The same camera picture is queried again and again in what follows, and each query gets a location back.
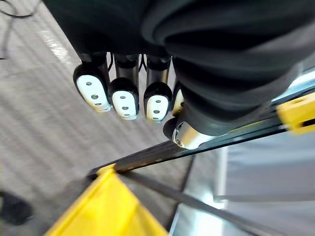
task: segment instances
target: floor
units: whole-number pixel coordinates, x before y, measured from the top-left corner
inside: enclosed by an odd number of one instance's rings
[[[36,1],[11,2],[23,15]],[[2,1],[0,7],[10,12]],[[9,20],[0,15],[0,39]],[[2,222],[3,236],[42,235],[87,186],[84,177],[91,168],[166,140],[163,124],[154,126],[145,121],[142,103],[142,112],[135,121],[122,121],[113,111],[93,112],[72,81],[72,72],[79,63],[43,4],[34,17],[15,20],[8,59],[0,61],[0,179],[2,189],[33,205],[34,217],[20,227]],[[110,77],[115,78],[113,69]],[[171,70],[170,84],[174,77]],[[144,70],[139,79],[143,94]],[[178,188],[188,164],[189,157],[139,171]],[[151,190],[129,186],[167,225],[175,202]]]

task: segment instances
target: yellow wet floor sign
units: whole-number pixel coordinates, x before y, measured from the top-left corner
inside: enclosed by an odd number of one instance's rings
[[[165,236],[167,231],[117,177],[113,165],[46,233],[47,236]]]

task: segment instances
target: black cable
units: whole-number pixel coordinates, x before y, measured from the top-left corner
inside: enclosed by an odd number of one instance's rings
[[[11,19],[10,19],[10,21],[8,23],[8,26],[6,28],[6,31],[4,32],[4,39],[3,39],[3,42],[2,42],[2,45],[1,45],[1,49],[2,49],[2,52],[3,52],[3,57],[1,57],[0,60],[5,60],[5,59],[8,58],[8,43],[9,43],[11,31],[13,29],[14,20],[15,19],[25,19],[25,18],[33,16],[37,12],[38,7],[41,4],[41,0],[39,0],[38,3],[35,5],[33,11],[30,14],[27,14],[27,15],[17,15],[18,10],[16,9],[16,7],[12,3],[10,3],[8,0],[0,0],[0,1],[3,1],[6,4],[8,4],[13,10],[13,14],[7,13],[7,12],[5,12],[3,10],[0,10],[0,13],[11,17]]]
[[[142,64],[143,64],[143,67],[144,67],[145,71],[147,71],[147,66],[146,66],[146,63],[144,61],[144,55],[143,54],[141,56],[141,61],[142,61]]]
[[[10,13],[7,13],[7,12],[5,12],[5,11],[3,11],[3,10],[0,10],[0,13],[4,14],[4,15],[6,15],[6,16],[10,16],[10,17],[16,18],[16,19],[24,19],[24,18],[28,18],[28,17],[33,16],[33,15],[37,12],[38,7],[39,7],[39,5],[41,4],[41,0],[39,0],[38,3],[37,3],[37,4],[35,5],[35,7],[33,8],[33,11],[32,11],[30,14],[18,16],[18,15],[17,15],[16,7],[15,7],[12,3],[10,3],[10,2],[7,1],[7,0],[1,0],[1,1],[6,2],[6,3],[9,4],[10,6],[14,7],[16,13],[15,13],[15,14],[10,14]]]
[[[109,72],[110,69],[112,68],[113,61],[114,61],[113,53],[110,53],[110,63],[109,63],[109,66],[108,66],[108,68],[107,68],[108,72]]]
[[[139,65],[139,71],[141,70],[142,65],[143,65],[145,71],[147,71],[147,66],[146,66],[146,64],[144,62],[144,55],[143,54],[141,54],[141,61],[140,61],[140,65]]]

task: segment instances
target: black fabric cover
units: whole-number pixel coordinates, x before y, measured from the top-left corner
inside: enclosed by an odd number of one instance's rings
[[[315,50],[314,0],[45,3],[79,55],[172,55],[189,123],[208,135],[254,120]]]

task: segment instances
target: yellow bracket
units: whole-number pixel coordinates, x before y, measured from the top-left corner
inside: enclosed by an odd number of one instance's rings
[[[282,123],[294,134],[315,131],[315,92],[285,102],[277,110]]]
[[[46,233],[47,236],[166,236],[110,165]]]

